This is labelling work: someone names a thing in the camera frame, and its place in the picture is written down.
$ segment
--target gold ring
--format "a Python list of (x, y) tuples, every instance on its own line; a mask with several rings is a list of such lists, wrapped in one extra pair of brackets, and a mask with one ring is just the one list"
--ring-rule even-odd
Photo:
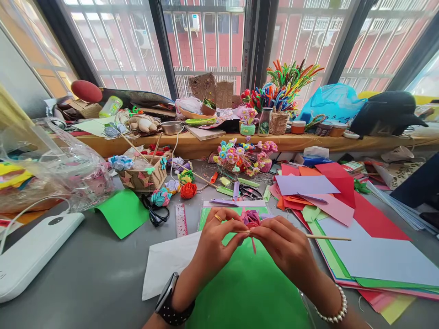
[(218, 219), (220, 223), (222, 223), (222, 222), (223, 222), (223, 220), (221, 219), (221, 217), (220, 217), (220, 216), (218, 216), (217, 214), (214, 214), (214, 217), (215, 217), (216, 219)]

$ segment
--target smartwatch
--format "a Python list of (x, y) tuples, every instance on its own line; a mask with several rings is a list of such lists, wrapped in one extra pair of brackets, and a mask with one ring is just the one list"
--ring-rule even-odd
[(192, 314), (195, 307), (195, 300), (183, 312), (177, 312), (172, 308), (172, 295), (174, 294), (175, 285), (177, 284), (178, 273), (174, 272), (165, 284), (163, 291), (159, 297), (159, 301), (155, 307), (155, 312), (159, 314), (163, 320), (172, 326), (179, 326)]

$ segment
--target blue plastic bag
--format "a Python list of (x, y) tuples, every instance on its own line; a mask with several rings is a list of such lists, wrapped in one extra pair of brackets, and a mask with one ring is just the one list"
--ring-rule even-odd
[(313, 117), (324, 114), (325, 120), (348, 123), (366, 101), (367, 98), (359, 99), (355, 89), (349, 85), (324, 85), (305, 104), (298, 120), (310, 123)]

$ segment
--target pearl bracelet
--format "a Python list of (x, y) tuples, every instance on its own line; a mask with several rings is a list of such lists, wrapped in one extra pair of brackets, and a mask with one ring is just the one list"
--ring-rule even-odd
[(348, 313), (348, 301), (346, 300), (346, 296), (344, 295), (344, 292), (343, 292), (342, 288), (339, 285), (336, 285), (336, 286), (340, 290), (340, 295), (342, 296), (342, 309), (340, 310), (340, 312), (338, 312), (338, 314), (336, 316), (334, 316), (334, 317), (323, 316), (323, 315), (320, 314), (320, 312), (318, 311), (317, 307), (314, 306), (318, 316), (321, 317), (326, 322), (329, 322), (329, 323), (339, 323), (339, 322), (341, 322), (343, 320), (343, 318), (346, 316), (346, 313)]

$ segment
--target pink ruler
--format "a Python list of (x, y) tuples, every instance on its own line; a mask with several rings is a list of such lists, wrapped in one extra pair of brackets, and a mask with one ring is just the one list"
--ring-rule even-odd
[(184, 204), (175, 205), (175, 224), (177, 228), (177, 238), (187, 235), (186, 214), (184, 212)]

